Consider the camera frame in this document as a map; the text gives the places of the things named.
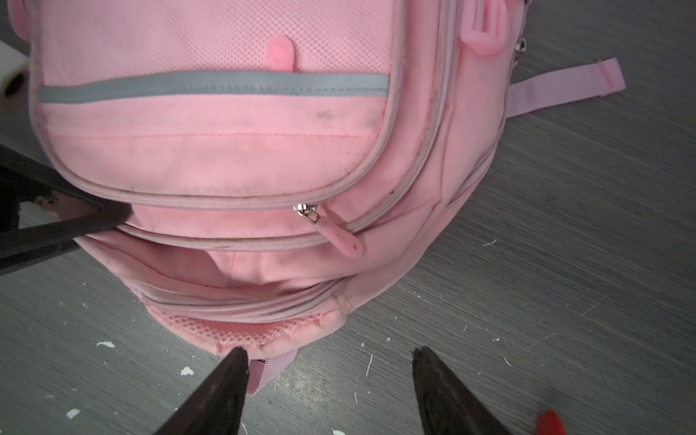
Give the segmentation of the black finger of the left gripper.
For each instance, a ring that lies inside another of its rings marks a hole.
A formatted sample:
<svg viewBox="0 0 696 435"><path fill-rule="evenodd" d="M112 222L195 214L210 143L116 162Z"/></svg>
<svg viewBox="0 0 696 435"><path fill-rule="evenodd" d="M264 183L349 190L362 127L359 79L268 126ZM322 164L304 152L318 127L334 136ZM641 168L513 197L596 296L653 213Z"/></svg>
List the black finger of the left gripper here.
<svg viewBox="0 0 696 435"><path fill-rule="evenodd" d="M61 215L56 222L20 227L21 205L34 203ZM1 148L1 273L7 275L79 248L78 237L124 224L128 204L100 199L76 188L29 157Z"/></svg>

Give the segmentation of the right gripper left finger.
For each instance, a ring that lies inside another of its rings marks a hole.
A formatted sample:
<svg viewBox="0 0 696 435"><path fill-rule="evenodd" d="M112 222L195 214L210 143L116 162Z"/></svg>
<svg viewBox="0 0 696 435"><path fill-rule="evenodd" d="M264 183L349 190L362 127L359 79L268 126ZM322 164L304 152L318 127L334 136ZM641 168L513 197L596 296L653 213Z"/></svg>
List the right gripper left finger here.
<svg viewBox="0 0 696 435"><path fill-rule="evenodd" d="M248 381L248 353L234 348L155 434L237 435Z"/></svg>

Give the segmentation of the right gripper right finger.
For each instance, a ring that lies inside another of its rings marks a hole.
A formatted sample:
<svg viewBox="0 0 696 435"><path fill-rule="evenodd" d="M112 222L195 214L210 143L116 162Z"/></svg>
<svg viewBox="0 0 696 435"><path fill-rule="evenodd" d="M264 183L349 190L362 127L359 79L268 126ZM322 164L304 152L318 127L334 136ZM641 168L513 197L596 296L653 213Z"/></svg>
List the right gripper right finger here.
<svg viewBox="0 0 696 435"><path fill-rule="evenodd" d="M413 382L426 435L510 435L429 347L413 351Z"/></svg>

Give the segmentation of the pink school backpack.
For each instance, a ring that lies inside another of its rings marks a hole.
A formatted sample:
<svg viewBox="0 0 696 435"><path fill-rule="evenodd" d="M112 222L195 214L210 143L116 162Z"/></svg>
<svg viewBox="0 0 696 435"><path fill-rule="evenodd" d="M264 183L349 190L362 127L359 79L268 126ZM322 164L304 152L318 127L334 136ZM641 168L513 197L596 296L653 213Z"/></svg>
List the pink school backpack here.
<svg viewBox="0 0 696 435"><path fill-rule="evenodd" d="M508 119L625 89L511 75L526 1L11 1L34 133L130 207L78 244L248 392L406 275Z"/></svg>

